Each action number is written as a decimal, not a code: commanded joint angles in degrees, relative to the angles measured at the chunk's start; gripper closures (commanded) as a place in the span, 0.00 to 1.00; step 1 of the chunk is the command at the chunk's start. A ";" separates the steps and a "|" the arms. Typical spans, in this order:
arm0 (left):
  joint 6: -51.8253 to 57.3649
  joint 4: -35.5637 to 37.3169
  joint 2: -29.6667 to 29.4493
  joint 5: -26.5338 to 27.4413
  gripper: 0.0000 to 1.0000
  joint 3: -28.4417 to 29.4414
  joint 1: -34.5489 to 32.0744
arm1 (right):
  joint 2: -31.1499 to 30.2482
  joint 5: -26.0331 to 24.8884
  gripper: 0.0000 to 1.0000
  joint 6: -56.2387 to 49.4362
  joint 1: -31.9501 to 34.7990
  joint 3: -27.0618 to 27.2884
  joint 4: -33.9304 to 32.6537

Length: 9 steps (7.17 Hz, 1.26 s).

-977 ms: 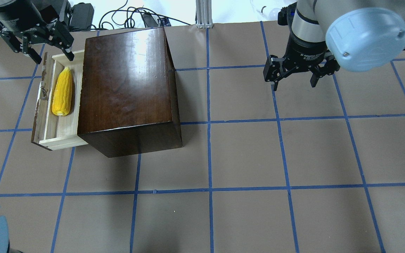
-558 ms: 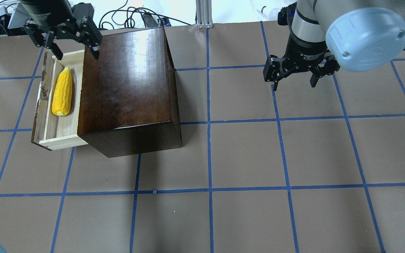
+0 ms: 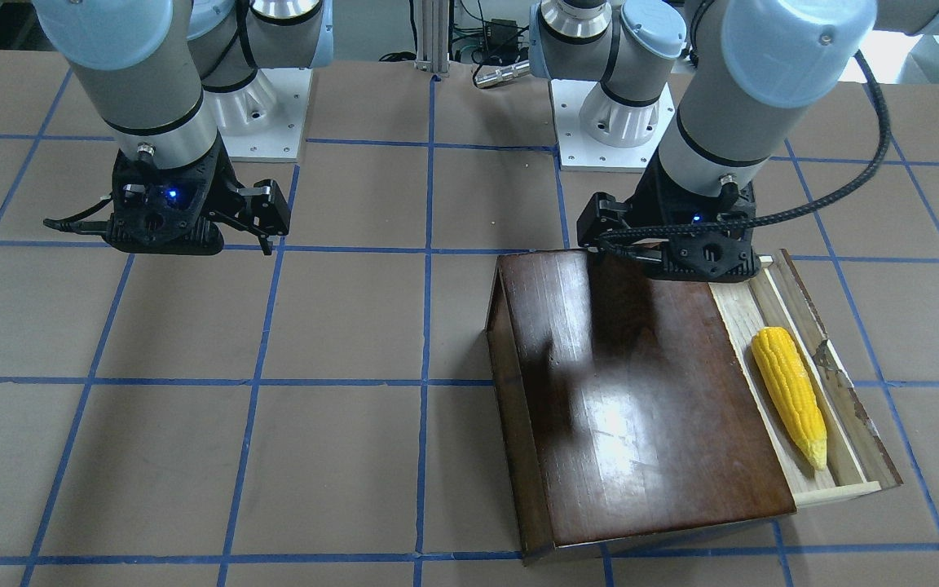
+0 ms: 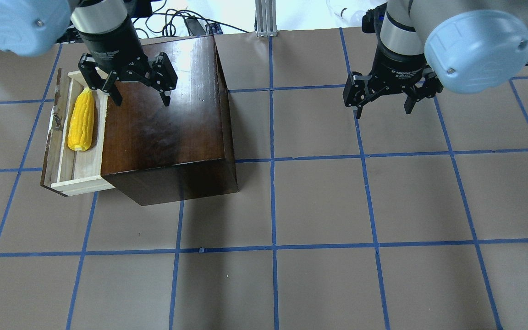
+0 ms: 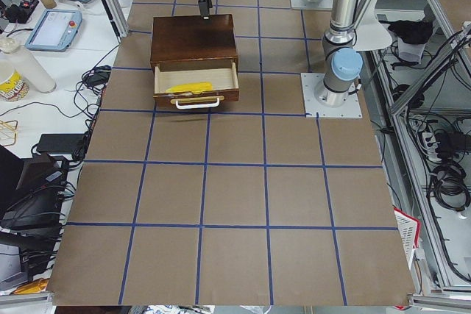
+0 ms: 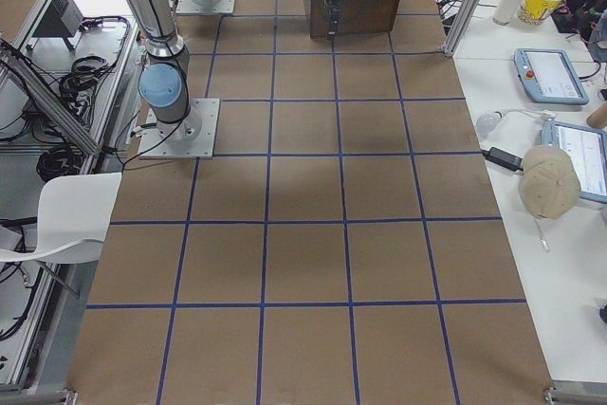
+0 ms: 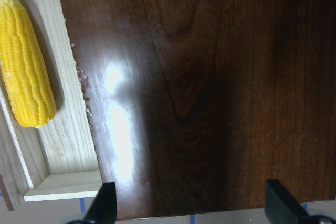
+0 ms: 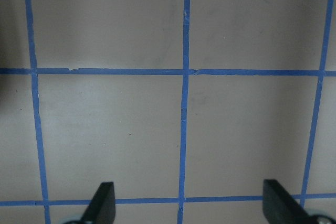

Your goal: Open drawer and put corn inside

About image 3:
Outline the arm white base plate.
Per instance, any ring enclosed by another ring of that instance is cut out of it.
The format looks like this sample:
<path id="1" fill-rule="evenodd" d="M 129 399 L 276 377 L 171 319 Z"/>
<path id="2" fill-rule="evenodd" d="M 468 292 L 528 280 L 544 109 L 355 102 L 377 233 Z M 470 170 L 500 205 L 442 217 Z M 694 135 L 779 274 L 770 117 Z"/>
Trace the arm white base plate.
<path id="1" fill-rule="evenodd" d="M 550 92 L 564 170 L 642 172 L 675 119 L 668 85 L 645 107 L 615 103 L 597 82 L 553 79 Z"/>
<path id="2" fill-rule="evenodd" d="M 297 163 L 308 119 L 313 70 L 261 69 L 231 92 L 205 91 L 205 106 L 235 162 Z"/>

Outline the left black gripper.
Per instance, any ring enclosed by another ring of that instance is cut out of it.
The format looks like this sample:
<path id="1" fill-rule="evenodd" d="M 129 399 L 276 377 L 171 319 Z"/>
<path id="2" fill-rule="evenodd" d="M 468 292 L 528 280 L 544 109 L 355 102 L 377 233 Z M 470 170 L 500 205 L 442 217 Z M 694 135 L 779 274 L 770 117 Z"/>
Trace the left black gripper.
<path id="1" fill-rule="evenodd" d="M 656 155 L 647 166 L 629 203 L 619 203 L 607 192 L 595 192 L 577 220 L 577 245 L 612 254 L 629 254 L 625 245 L 604 237 L 611 231 L 630 227 L 667 226 L 733 222 L 752 219 L 756 214 L 752 183 L 733 183 L 730 193 L 737 197 L 723 205 L 723 196 L 700 196 L 682 188 L 663 170 Z M 629 213 L 629 224 L 626 215 Z M 752 248 L 752 229 L 693 229 L 667 237 L 659 252 L 659 264 L 647 270 L 648 277 L 671 281 L 738 283 L 754 277 L 761 269 Z"/>

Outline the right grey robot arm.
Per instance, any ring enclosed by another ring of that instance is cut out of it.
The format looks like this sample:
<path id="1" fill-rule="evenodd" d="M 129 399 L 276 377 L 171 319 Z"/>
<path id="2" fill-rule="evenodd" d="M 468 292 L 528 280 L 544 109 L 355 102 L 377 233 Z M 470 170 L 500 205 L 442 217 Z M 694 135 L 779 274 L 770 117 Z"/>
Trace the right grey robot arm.
<path id="1" fill-rule="evenodd" d="M 290 230 L 276 181 L 245 186 L 228 141 L 294 131 L 268 72 L 334 57 L 329 1 L 37 1 L 42 32 L 117 141 L 109 194 L 42 220 L 130 254 L 216 255 L 228 226 L 265 255 Z"/>

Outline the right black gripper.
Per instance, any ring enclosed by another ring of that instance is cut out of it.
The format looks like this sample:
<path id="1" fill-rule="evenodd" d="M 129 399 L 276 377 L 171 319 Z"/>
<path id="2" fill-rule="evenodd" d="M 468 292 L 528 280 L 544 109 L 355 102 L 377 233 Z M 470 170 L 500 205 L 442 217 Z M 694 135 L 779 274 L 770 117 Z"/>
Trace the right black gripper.
<path id="1" fill-rule="evenodd" d="M 273 179 L 241 187 L 220 136 L 193 163 L 154 177 L 117 152 L 111 187 L 114 210 L 102 238 L 126 253 L 216 255 L 225 224 L 256 237 L 272 256 L 271 238 L 289 234 L 291 207 L 283 190 Z"/>

